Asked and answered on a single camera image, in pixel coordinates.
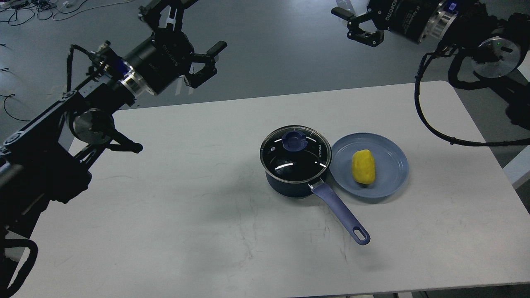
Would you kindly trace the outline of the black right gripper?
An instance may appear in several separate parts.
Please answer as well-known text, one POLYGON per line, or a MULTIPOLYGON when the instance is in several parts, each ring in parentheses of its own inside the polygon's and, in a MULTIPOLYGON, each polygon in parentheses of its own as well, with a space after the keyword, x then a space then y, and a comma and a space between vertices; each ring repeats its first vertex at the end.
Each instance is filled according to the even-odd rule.
POLYGON ((363 45, 380 45, 384 41, 383 30, 421 43, 427 35, 429 21, 444 3, 444 0, 370 0, 368 11, 362 15, 342 7, 332 8, 331 14, 346 21, 348 39, 363 45), (377 30, 369 32, 361 28, 367 21, 373 21, 377 30))

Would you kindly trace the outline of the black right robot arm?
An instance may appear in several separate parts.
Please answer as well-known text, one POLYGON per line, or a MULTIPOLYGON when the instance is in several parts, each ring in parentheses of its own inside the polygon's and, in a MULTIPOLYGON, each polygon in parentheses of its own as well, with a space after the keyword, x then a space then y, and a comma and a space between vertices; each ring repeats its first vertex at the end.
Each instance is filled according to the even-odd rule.
POLYGON ((349 1, 331 9, 342 19, 347 37, 377 47, 386 31, 416 44, 426 37, 438 39, 433 52, 426 53, 418 66, 414 83, 414 105, 423 125, 449 144, 464 147, 516 147, 529 145, 529 139, 474 142, 439 132, 426 120, 420 104, 420 84, 436 58, 451 58, 449 84, 460 90, 490 89, 508 107, 511 124, 529 129, 529 85, 511 79, 529 51, 529 15, 513 13, 499 19, 487 12, 479 0, 369 0, 366 12, 356 14, 349 1))

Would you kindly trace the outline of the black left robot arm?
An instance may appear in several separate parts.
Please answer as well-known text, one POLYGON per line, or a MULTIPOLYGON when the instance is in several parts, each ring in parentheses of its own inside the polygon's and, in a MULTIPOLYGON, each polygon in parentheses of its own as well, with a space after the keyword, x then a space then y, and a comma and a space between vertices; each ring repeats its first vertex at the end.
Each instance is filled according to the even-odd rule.
POLYGON ((227 43, 195 52, 182 30, 184 11, 193 4, 152 0, 140 6, 138 17, 152 33, 123 57, 109 41, 96 51, 71 45, 62 98, 2 142, 1 264, 7 249, 29 250, 13 280, 1 277, 2 298, 21 288, 38 256, 34 241, 9 239, 8 230, 27 213, 43 212, 48 202, 66 204, 87 190, 89 168, 105 150, 142 151, 142 144, 117 130, 113 114, 144 92, 157 96, 180 77, 195 89, 217 74, 215 64, 227 43))

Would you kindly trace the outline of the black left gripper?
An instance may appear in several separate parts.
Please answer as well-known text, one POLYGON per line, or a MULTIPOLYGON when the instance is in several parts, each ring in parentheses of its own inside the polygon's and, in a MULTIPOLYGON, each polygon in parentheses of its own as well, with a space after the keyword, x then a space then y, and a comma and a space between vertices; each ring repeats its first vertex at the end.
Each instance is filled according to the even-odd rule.
MULTIPOLYGON (((196 0, 151 0, 139 7, 138 18, 153 31, 165 25, 165 29, 182 31, 184 11, 196 0), (169 9, 164 22, 163 12, 169 9)), ((185 84, 196 89, 217 74, 215 64, 219 54, 228 46, 220 40, 206 53, 195 53, 193 45, 184 33, 159 31, 153 33, 123 58, 142 77, 147 91, 152 95, 163 92, 174 80, 184 75, 185 84), (203 64, 197 73, 191 73, 193 63, 203 64)))

